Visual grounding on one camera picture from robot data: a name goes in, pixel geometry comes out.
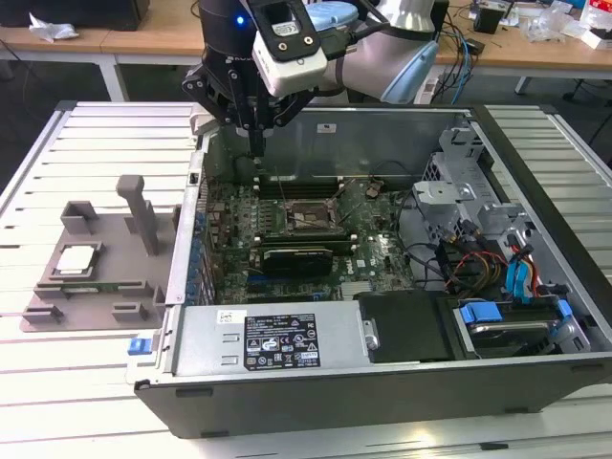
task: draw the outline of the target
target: blue object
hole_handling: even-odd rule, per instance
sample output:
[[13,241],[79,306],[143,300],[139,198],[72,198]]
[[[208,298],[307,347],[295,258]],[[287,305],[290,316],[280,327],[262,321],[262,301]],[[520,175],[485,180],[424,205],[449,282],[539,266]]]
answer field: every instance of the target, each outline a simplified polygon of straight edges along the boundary
[[306,5],[306,11],[317,32],[347,26],[359,17],[355,5],[345,2],[323,2]]
[[435,41],[430,41],[424,45],[384,90],[381,101],[408,103],[413,100],[435,62],[438,49],[439,46]]
[[557,306],[563,318],[568,318],[573,314],[572,308],[570,307],[570,304],[566,300],[560,299],[558,301]]
[[527,274],[529,274],[527,263],[521,263],[518,265],[516,277],[514,279],[514,289],[511,290],[514,298],[520,299],[523,304],[529,303],[529,298],[525,295],[525,281],[527,280]]
[[151,350],[153,339],[145,339],[145,338],[132,338],[130,339],[130,345],[127,348],[128,356],[145,356],[148,354],[152,354]]
[[461,79],[459,80],[459,87],[457,88],[457,91],[455,92],[455,95],[453,96],[450,105],[454,105],[457,99],[459,99],[459,96],[461,96],[461,93],[463,92],[463,87],[468,82],[468,75],[470,74],[470,71],[468,70],[470,68],[470,51],[468,51],[468,43],[466,42],[463,36],[460,36],[459,38],[461,39],[461,44],[463,46],[463,74],[461,75]]
[[516,276],[516,262],[512,262],[508,265],[506,270],[506,290],[512,293],[514,290],[514,277]]
[[584,8],[584,4],[586,4],[586,0],[561,0],[563,3],[569,3],[574,8],[578,8],[582,10]]
[[499,322],[503,319],[497,304],[493,301],[473,301],[460,309],[466,323]]

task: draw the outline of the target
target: black box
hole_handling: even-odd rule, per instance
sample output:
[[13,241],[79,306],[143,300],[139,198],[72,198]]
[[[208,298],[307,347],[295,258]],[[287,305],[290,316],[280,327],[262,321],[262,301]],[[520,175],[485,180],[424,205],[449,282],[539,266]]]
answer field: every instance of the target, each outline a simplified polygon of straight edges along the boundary
[[54,24],[135,31],[148,8],[149,0],[0,0],[0,26],[27,27],[31,12]]
[[491,34],[495,33],[499,21],[505,13],[505,10],[480,7],[474,19],[474,31]]

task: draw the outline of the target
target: blue latch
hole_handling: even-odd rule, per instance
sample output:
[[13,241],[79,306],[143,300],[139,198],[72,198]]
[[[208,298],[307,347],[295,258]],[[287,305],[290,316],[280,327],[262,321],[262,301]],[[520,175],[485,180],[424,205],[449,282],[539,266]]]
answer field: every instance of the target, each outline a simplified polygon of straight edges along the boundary
[[127,348],[128,356],[145,356],[152,354],[151,350],[153,339],[146,338],[132,338],[130,339],[130,346]]
[[497,304],[493,301],[473,301],[460,310],[461,317],[466,323],[499,322],[503,319]]
[[557,306],[563,318],[568,318],[569,316],[573,314],[572,308],[570,307],[570,304],[566,300],[560,299],[557,303]]

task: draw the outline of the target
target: wooden desk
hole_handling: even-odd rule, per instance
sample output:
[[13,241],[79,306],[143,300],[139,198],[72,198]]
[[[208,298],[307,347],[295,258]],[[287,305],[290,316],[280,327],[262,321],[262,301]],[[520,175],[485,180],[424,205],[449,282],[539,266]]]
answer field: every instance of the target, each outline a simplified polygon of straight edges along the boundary
[[[566,37],[564,43],[530,43],[520,29],[499,26],[495,34],[476,33],[473,22],[465,17],[467,10],[456,14],[459,7],[467,5],[467,0],[451,0],[448,10],[453,23],[466,38],[473,38],[485,44],[473,72],[478,75],[520,77],[515,91],[521,94],[531,77],[593,78],[612,77],[612,52],[593,50],[576,38]],[[440,52],[436,65],[431,69],[427,81],[422,85],[415,103],[429,103],[435,85],[454,63],[456,47],[452,39],[440,39]]]
[[0,27],[0,38],[15,51],[101,53],[102,40],[108,33],[107,29],[79,29],[77,38],[49,43],[41,40],[25,27]]
[[[126,101],[119,64],[193,65],[200,61],[204,40],[199,19],[189,11],[192,1],[151,0],[149,12],[135,32],[79,29],[79,38],[51,44],[25,28],[0,28],[0,38],[24,60],[95,63],[111,100]],[[565,43],[529,43],[517,28],[499,27],[494,35],[475,33],[471,21],[455,15],[457,8],[467,3],[468,0],[452,0],[449,12],[466,37],[486,45],[475,73],[521,77],[518,90],[524,89],[528,77],[612,78],[612,52],[594,51],[569,37]],[[433,83],[455,60],[452,41],[443,37],[440,45],[436,65],[417,102],[428,103]],[[0,48],[0,59],[3,58],[13,56]]]
[[[473,31],[473,22],[466,19],[467,10],[458,12],[458,7],[467,5],[465,0],[453,0],[448,10],[452,22],[466,38],[485,43],[485,50],[478,58],[478,66],[527,67],[554,70],[612,70],[612,53],[593,50],[576,38],[566,37],[565,43],[530,43],[517,27],[497,28],[493,35]],[[448,36],[440,40],[437,62],[452,64],[456,47]]]
[[[193,65],[200,61],[204,40],[200,20],[190,12],[192,1],[151,0],[135,32],[79,28],[78,38],[48,43],[27,28],[0,28],[0,38],[23,60],[96,64],[110,99],[127,101],[120,64]],[[14,56],[0,46],[0,63],[2,59],[14,60]]]

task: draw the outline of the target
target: white sticker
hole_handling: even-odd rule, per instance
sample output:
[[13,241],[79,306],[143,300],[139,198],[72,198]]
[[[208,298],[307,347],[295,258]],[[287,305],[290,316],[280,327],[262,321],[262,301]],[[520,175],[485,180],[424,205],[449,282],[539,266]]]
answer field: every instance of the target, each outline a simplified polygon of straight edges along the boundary
[[299,357],[303,361],[307,361],[309,359],[316,359],[318,357],[318,352],[302,352]]
[[281,22],[279,24],[273,24],[272,25],[272,30],[278,36],[295,35],[296,33],[299,32],[299,29],[297,28],[297,25],[295,24],[295,21]]
[[335,124],[317,124],[317,134],[336,134]]
[[244,323],[247,316],[246,309],[219,310],[217,311],[217,323],[225,325],[229,323]]

